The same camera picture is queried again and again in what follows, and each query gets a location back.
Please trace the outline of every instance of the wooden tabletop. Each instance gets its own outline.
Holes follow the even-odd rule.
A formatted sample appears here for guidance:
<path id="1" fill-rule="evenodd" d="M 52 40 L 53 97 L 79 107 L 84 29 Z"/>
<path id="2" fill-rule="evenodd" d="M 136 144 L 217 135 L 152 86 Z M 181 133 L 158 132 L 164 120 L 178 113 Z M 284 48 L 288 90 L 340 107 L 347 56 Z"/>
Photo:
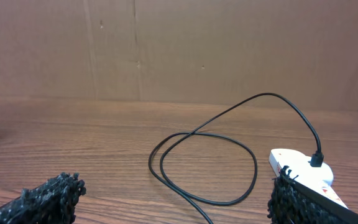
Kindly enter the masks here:
<path id="1" fill-rule="evenodd" d="M 162 139 L 189 131 L 228 106 L 0 98 L 0 206 L 61 172 L 79 172 L 87 194 L 76 223 L 205 223 L 183 198 L 152 176 L 147 159 Z M 358 112 L 304 111 L 334 172 L 333 189 L 358 213 Z M 241 106 L 203 131 L 249 146 L 258 162 L 251 195 L 231 207 L 198 203 L 215 223 L 269 223 L 274 148 L 316 150 L 291 109 Z M 194 136 L 164 162 L 183 189 L 211 200 L 238 198 L 254 173 L 250 155 L 230 142 Z M 154 162 L 158 170 L 158 160 Z"/>

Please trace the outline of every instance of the black connector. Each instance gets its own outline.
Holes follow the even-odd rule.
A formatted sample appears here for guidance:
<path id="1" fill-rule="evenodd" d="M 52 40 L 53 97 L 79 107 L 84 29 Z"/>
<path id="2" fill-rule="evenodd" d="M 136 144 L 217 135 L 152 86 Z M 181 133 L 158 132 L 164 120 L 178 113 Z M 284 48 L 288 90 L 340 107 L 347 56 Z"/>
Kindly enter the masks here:
<path id="1" fill-rule="evenodd" d="M 323 165 L 324 155 L 321 152 L 316 152 L 311 156 L 310 165 L 312 167 L 321 167 Z"/>

